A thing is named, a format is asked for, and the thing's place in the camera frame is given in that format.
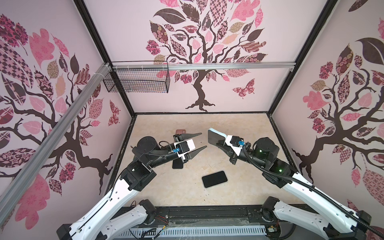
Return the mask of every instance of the butterfly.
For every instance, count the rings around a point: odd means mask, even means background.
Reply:
[[[111,106],[112,116],[109,118],[108,126],[112,124],[117,124],[119,122],[118,115],[119,115],[119,112],[121,111],[117,107],[115,107],[115,104],[111,100],[109,101],[109,105]]]
[[[247,93],[253,93],[254,94],[254,90],[255,88],[252,87],[253,85],[255,85],[255,79],[252,79],[251,81],[249,81],[249,83],[247,83],[247,85],[245,86],[245,88],[234,88],[232,90],[235,91],[235,93],[238,93],[240,97],[242,97],[244,99],[244,96],[247,94]]]

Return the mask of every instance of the marble-patterned floor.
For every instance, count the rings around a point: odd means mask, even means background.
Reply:
[[[193,138],[196,148],[208,147],[184,164],[183,169],[172,169],[172,162],[154,168],[157,176],[133,200],[138,203],[149,199],[155,206],[248,205],[262,204],[268,196],[273,196],[288,204],[303,203],[269,183],[254,166],[240,160],[236,165],[231,164],[223,151],[208,143],[210,127],[240,136],[252,144],[261,137],[269,137],[280,147],[278,158],[287,161],[264,113],[138,115],[118,174],[133,159],[130,146],[136,146],[145,136],[152,136],[157,142],[173,143],[176,130],[185,129],[187,133],[202,132]],[[228,182],[205,189],[201,177],[221,170],[225,171]]]

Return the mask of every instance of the ventilation grille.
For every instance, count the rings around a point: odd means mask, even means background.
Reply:
[[[140,238],[141,234],[151,228],[131,228],[132,233]],[[156,232],[145,235],[144,238],[152,238],[162,228],[157,228]],[[252,236],[266,235],[265,227],[256,226],[228,226],[228,227],[172,227],[162,232],[160,237],[209,237],[209,236]],[[134,238],[129,230],[122,232],[116,238]]]

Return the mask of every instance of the smartphone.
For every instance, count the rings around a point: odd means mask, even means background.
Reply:
[[[205,188],[213,187],[224,182],[228,182],[224,171],[215,172],[201,178]]]

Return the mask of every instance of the wire basket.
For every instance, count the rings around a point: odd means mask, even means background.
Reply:
[[[149,61],[135,61],[136,64],[126,68],[113,69],[120,79],[122,89],[127,93],[168,93],[170,83],[168,63],[155,61],[159,67],[146,68],[144,65],[137,65],[140,62]],[[118,92],[116,84],[119,83],[113,76],[114,73],[110,72],[103,80],[108,92]]]

